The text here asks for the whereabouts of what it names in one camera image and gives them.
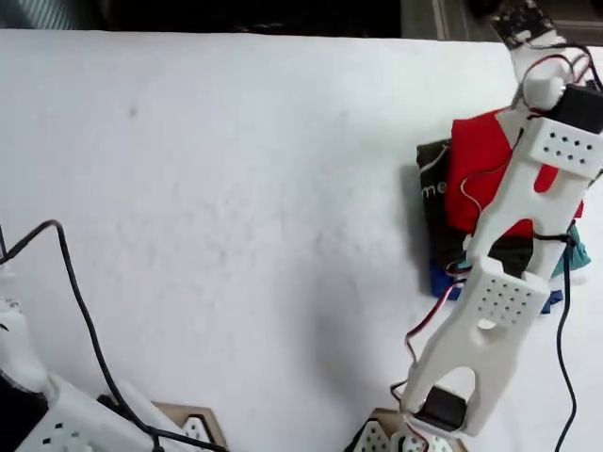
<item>stacked items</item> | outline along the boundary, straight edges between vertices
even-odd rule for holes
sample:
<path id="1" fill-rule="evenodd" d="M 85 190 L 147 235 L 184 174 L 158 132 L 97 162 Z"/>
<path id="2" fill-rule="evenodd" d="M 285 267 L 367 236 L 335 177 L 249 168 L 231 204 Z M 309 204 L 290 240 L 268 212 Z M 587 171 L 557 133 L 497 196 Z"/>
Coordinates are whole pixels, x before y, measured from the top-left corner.
<path id="1" fill-rule="evenodd" d="M 421 194 L 430 239 L 430 282 L 432 294 L 441 297 L 459 278 L 466 276 L 464 250 L 473 234 L 481 210 L 494 198 L 512 153 L 500 129 L 497 112 L 487 113 L 470 120 L 455 121 L 451 139 L 417 147 L 416 163 L 419 166 Z M 535 182 L 539 192 L 547 191 L 557 171 L 543 167 Z M 576 217 L 581 216 L 582 205 Z M 579 240 L 575 224 L 570 234 L 576 239 L 571 269 L 587 266 L 590 259 Z M 528 266 L 532 254 L 532 225 L 529 220 L 515 224 L 490 250 L 490 257 L 498 259 L 505 272 L 520 277 Z M 553 278 L 562 276 L 562 262 L 555 268 Z M 559 284 L 552 282 L 551 287 Z M 457 299 L 460 289 L 453 289 L 448 298 Z M 563 299 L 561 290 L 552 290 L 543 307 Z"/>

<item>teal fabric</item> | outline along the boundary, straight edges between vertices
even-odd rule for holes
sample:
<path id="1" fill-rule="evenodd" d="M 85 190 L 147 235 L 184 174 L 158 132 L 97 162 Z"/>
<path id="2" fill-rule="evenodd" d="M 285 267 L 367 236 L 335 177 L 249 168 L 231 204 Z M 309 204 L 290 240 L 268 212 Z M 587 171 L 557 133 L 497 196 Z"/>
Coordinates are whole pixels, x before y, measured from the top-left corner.
<path id="1" fill-rule="evenodd" d="M 578 228 L 575 224 L 569 228 L 569 234 L 576 240 L 576 246 L 572 251 L 572 256 L 570 259 L 570 270 L 578 270 L 579 268 L 583 268 L 584 266 L 588 266 L 591 263 L 591 258 L 588 257 L 586 253 L 586 248 L 584 244 L 580 242 L 580 235 L 578 234 Z M 551 278 L 555 278 L 563 273 L 563 257 L 557 263 L 555 270 L 553 271 L 553 276 Z"/>

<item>white tabletop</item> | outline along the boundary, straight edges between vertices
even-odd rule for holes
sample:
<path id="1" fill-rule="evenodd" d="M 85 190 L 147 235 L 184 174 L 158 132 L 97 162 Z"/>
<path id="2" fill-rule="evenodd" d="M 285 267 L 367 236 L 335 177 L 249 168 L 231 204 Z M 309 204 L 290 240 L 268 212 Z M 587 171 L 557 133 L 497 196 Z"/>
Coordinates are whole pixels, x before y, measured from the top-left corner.
<path id="1" fill-rule="evenodd" d="M 433 303 L 415 146 L 509 103 L 502 45 L 2 31 L 0 65 L 8 242 L 64 222 L 116 376 L 212 407 L 233 452 L 338 451 L 394 406 L 401 338 Z M 579 224 L 594 276 L 565 335 L 568 451 L 600 442 L 601 195 Z M 56 238 L 14 269 L 42 358 L 104 390 Z M 560 312 L 472 450 L 553 449 Z"/>

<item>red fabric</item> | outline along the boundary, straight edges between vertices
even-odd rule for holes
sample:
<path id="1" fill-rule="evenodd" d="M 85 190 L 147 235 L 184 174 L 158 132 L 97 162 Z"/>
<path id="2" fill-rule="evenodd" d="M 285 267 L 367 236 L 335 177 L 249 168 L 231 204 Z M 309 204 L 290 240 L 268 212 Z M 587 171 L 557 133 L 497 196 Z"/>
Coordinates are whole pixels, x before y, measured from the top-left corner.
<path id="1" fill-rule="evenodd" d="M 464 191 L 475 198 L 482 209 L 485 208 L 497 193 L 506 165 L 492 173 L 476 173 L 503 165 L 511 154 L 511 146 L 496 118 L 498 111 L 500 110 L 452 123 L 448 187 L 444 203 L 448 224 L 470 234 L 473 233 L 479 212 L 476 205 L 461 192 L 461 182 L 474 174 L 465 182 Z M 541 193 L 547 191 L 556 175 L 557 169 L 544 165 L 534 183 L 534 189 Z M 582 215 L 582 207 L 583 204 L 580 203 L 577 218 Z M 531 221 L 522 219 L 505 235 L 531 237 Z"/>

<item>white robotic arm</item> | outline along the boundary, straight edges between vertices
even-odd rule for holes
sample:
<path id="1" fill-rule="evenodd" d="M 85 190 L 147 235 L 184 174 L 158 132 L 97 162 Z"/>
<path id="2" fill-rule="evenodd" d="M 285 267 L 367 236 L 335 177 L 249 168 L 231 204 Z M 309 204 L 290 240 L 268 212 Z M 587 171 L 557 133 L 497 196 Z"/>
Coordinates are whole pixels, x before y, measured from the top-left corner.
<path id="1" fill-rule="evenodd" d="M 492 245 L 524 218 L 541 238 L 561 238 L 603 166 L 603 123 L 586 118 L 593 113 L 589 109 L 601 111 L 603 96 L 579 87 L 591 76 L 588 67 L 579 67 L 591 62 L 590 54 L 567 47 L 552 28 L 515 44 L 511 55 L 519 88 L 512 107 L 497 116 L 513 155 L 469 243 L 472 269 L 461 297 L 411 367 L 401 396 L 410 426 L 437 436 L 480 433 L 513 376 L 566 247 L 562 241 L 534 240 L 530 264 L 515 278 L 488 257 Z M 559 172 L 548 192 L 537 193 L 534 182 L 544 165 Z M 494 327 L 483 329 L 482 320 Z M 467 401 L 436 385 L 458 367 L 475 372 L 475 391 Z"/>

